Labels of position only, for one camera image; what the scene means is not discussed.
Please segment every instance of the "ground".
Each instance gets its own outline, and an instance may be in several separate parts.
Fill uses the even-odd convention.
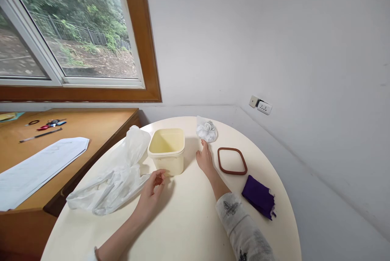
[[[66,76],[137,78],[132,53],[91,43],[45,38]],[[19,38],[0,29],[0,75],[44,76]]]

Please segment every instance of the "wall socket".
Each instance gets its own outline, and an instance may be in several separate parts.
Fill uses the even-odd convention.
[[[272,106],[270,104],[267,104],[266,102],[259,101],[259,105],[257,106],[257,109],[262,113],[269,115],[271,113]]]

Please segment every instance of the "electrical outlet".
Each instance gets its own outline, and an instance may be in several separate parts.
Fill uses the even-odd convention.
[[[262,113],[269,115],[271,113],[272,106],[270,104],[267,104],[266,102],[259,101],[259,105],[257,106],[257,109]]]
[[[258,99],[257,97],[252,96],[252,97],[251,97],[251,100],[249,101],[249,105],[250,105],[251,107],[255,108],[258,101],[259,101],[259,99]]]

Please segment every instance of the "paper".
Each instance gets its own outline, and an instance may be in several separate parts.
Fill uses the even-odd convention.
[[[83,137],[61,139],[0,174],[0,211],[15,209],[88,148]]]
[[[13,121],[13,120],[17,120],[17,119],[19,119],[19,117],[20,117],[21,115],[23,115],[24,113],[25,113],[25,112],[13,113],[13,114],[14,114],[14,117],[12,117],[11,119],[7,119],[6,117],[4,117],[4,118],[0,119],[0,123],[2,123],[2,122],[8,122],[8,121]]]
[[[7,120],[7,119],[13,119],[14,117],[16,117],[16,113],[1,114],[0,115],[0,121],[4,121],[4,120]]]

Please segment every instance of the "tied white fabric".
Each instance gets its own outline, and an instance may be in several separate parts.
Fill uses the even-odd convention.
[[[110,165],[84,188],[66,198],[70,209],[83,209],[96,215],[114,212],[135,196],[150,175],[141,176],[139,161],[150,142],[148,132],[131,126],[126,138],[110,154]]]
[[[198,135],[204,141],[210,143],[214,142],[217,139],[218,132],[212,121],[206,121],[206,119],[197,116],[196,135]]]

